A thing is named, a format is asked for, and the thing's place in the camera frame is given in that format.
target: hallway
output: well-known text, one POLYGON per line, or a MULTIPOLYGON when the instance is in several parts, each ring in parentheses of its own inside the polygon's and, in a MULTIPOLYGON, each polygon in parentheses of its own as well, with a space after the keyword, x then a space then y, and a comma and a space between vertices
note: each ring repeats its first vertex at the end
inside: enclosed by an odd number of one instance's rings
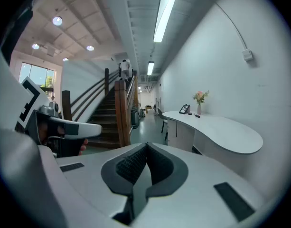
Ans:
POLYGON ((139 127, 133 129, 131 132, 131 144, 134 143, 160 143, 166 144, 164 141, 167 126, 164 126, 163 133, 161 133, 163 120, 159 116, 154 116, 153 111, 149 111, 146 117, 140 120, 139 127))

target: white curved desk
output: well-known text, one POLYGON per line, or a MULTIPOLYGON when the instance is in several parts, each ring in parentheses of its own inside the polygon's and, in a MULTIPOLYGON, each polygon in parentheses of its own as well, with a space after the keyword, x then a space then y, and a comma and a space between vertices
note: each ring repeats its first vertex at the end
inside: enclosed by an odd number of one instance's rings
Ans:
POLYGON ((231 152, 251 154, 259 151, 263 139, 253 129, 225 117, 202 114, 200 118, 178 111, 164 112, 168 119, 181 122, 200 131, 214 143, 231 152))

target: ceiling light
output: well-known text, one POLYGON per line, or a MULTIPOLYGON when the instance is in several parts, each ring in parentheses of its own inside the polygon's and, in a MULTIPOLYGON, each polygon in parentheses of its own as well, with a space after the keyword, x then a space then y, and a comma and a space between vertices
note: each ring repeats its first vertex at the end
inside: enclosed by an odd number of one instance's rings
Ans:
POLYGON ((173 6, 174 6, 175 0, 160 0, 159 10, 158 10, 158 18, 159 15, 161 15, 160 20, 156 21, 156 28, 155 28, 155 35, 154 35, 154 42, 161 42, 163 39, 163 35, 166 29, 166 26, 169 21, 170 13, 172 12, 173 6))
POLYGON ((39 47, 38 44, 33 44, 33 45, 32 45, 32 48, 34 48, 35 50, 38 50, 40 47, 39 47))
POLYGON ((59 17, 59 16, 54 17, 54 18, 52 19, 52 23, 53 23, 54 25, 57 25, 57 26, 61 25, 62 22, 63 22, 63 20, 62 20, 62 18, 59 17))
POLYGON ((147 68, 147 75, 151 75, 153 72, 155 62, 149 62, 149 66, 147 68))
POLYGON ((89 50, 89 51, 93 51, 94 47, 93 46, 88 46, 86 49, 89 50))

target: black chair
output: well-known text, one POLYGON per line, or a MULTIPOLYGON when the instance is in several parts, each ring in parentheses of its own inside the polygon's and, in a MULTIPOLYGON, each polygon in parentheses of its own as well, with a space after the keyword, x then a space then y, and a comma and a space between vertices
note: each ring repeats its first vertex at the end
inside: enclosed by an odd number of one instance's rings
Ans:
MULTIPOLYGON (((162 114, 162 111, 160 110, 159 107, 157 107, 157 109, 158 109, 159 117, 160 117, 161 119, 163 119, 163 125, 162 125, 162 130, 161 130, 161 133, 163 133, 164 124, 168 124, 168 119, 167 119, 167 117, 165 117, 165 116, 162 114)), ((168 130, 166 130, 166 135, 165 135, 164 140, 166 140, 167 137, 168 137, 168 130)))

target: staircase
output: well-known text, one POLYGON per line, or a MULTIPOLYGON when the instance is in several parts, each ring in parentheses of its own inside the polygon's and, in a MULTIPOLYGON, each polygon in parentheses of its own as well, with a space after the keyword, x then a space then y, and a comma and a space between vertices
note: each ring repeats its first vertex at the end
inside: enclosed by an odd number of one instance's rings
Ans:
POLYGON ((116 119, 115 91, 114 87, 100 102, 87 123, 102 126, 102 133, 94 138, 88 138, 88 146, 116 149, 120 148, 119 134, 116 119))

